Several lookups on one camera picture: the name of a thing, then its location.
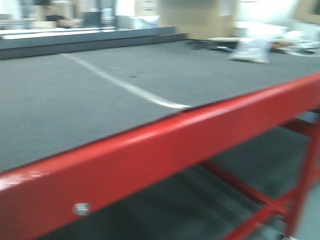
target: white tape strip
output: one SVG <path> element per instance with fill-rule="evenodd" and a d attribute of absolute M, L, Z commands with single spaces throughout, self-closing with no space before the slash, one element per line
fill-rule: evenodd
<path fill-rule="evenodd" d="M 132 85 L 130 83 L 125 82 L 124 80 L 120 80 L 117 79 L 111 75 L 109 75 L 108 73 L 100 70 L 99 68 L 97 68 L 96 66 L 72 55 L 72 54 L 66 54 L 66 53 L 61 53 L 61 56 L 64 56 L 65 58 L 75 61 L 78 64 L 82 65 L 83 67 L 87 68 L 88 70 L 90 70 L 91 72 L 93 72 L 94 74 L 108 80 L 109 82 L 127 90 L 128 92 L 141 97 L 143 99 L 148 100 L 149 102 L 152 102 L 154 104 L 158 104 L 164 107 L 168 107 L 168 108 L 172 108 L 172 109 L 188 109 L 190 108 L 190 106 L 188 105 L 183 105 L 183 104 L 179 104 L 179 103 L 175 103 L 169 100 L 166 100 L 158 95 L 155 95 L 151 92 L 148 92 L 146 90 L 143 90 L 142 88 Z"/>

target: red metal frame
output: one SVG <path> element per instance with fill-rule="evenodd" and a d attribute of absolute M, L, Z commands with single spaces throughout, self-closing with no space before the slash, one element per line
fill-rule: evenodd
<path fill-rule="evenodd" d="M 320 73 L 1 173 L 0 239 L 47 234 L 80 218 L 77 203 L 97 211 L 318 106 Z M 279 211 L 264 210 L 255 220 Z"/>
<path fill-rule="evenodd" d="M 205 161 L 200 164 L 203 168 L 246 195 L 249 199 L 265 205 L 250 219 L 224 237 L 223 240 L 242 240 L 274 215 L 282 215 L 283 220 L 287 223 L 286 229 L 284 230 L 285 234 L 287 236 L 294 235 L 308 190 L 312 184 L 320 180 L 320 167 L 318 167 L 320 152 L 320 116 L 317 118 L 317 123 L 315 124 L 293 119 L 289 123 L 284 124 L 283 127 L 310 137 L 310 143 L 306 151 L 306 158 L 302 164 L 301 176 L 297 186 L 279 199 L 270 199 L 210 161 Z"/>

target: gray felt surface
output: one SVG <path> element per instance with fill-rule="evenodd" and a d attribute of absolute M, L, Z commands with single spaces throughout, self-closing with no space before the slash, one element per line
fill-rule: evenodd
<path fill-rule="evenodd" d="M 78 52 L 113 76 L 179 104 L 199 106 L 320 71 L 320 57 L 272 53 L 270 64 L 228 60 L 229 53 L 192 50 L 187 41 Z"/>
<path fill-rule="evenodd" d="M 0 61 L 0 172 L 172 114 L 60 55 Z"/>
<path fill-rule="evenodd" d="M 320 58 L 271 54 L 271 64 L 227 60 L 185 41 L 72 53 L 167 100 L 200 106 L 319 70 Z M 61 55 L 0 61 L 0 172 L 178 112 Z"/>

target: bolt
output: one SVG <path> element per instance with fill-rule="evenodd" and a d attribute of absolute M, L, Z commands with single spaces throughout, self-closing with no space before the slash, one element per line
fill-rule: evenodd
<path fill-rule="evenodd" d="M 89 203 L 77 203 L 73 207 L 73 213 L 79 216 L 88 216 L 90 214 Z"/>

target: table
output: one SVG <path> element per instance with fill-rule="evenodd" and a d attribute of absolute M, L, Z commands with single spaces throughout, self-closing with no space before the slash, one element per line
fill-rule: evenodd
<path fill-rule="evenodd" d="M 195 164 L 265 203 L 224 239 L 245 237 L 279 213 L 291 236 L 313 178 L 320 123 L 289 121 L 320 105 L 320 61 L 227 57 L 180 41 L 3 60 L 0 237 L 41 236 Z M 278 200 L 203 162 L 285 123 L 312 140 L 301 181 Z M 90 208 L 79 212 L 78 203 Z"/>

